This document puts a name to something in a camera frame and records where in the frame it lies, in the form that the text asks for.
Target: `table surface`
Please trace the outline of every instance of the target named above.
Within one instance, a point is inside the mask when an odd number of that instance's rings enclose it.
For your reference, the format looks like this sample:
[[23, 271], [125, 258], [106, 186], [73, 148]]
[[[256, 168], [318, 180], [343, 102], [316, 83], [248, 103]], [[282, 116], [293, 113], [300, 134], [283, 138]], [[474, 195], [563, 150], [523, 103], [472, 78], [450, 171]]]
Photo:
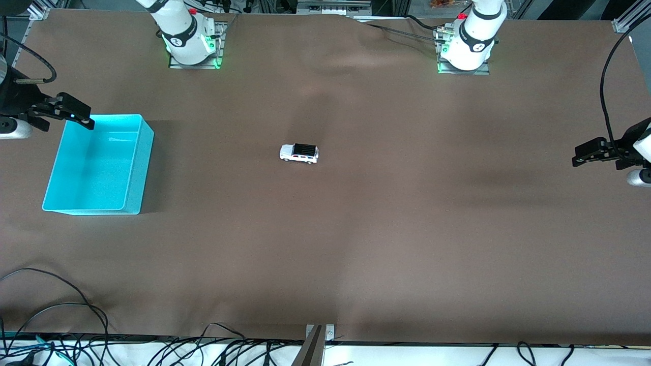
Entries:
[[[437, 74], [427, 42], [340, 16], [237, 17], [221, 70], [169, 70], [156, 29], [86, 10], [34, 24], [27, 45], [59, 74], [44, 92], [140, 113], [156, 136], [143, 213], [116, 217], [41, 210], [61, 122], [0, 143], [2, 272], [65, 276], [115, 333], [651, 343], [651, 190], [570, 163], [605, 135], [608, 22], [507, 21], [488, 77]], [[18, 68], [47, 74], [26, 53]], [[629, 42], [606, 89], [617, 135], [648, 117]], [[318, 145], [319, 163], [283, 162], [283, 143]], [[21, 274], [0, 313], [17, 328], [74, 298]], [[101, 327], [59, 309], [28, 330]]]

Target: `turquoise plastic container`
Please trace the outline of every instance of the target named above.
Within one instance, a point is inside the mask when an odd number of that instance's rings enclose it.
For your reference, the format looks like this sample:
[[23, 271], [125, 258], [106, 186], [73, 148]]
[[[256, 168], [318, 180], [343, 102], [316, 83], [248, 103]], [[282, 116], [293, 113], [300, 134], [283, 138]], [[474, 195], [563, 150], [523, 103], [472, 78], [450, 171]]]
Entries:
[[141, 115], [91, 115], [89, 131], [66, 121], [43, 210], [68, 215], [137, 215], [154, 131]]

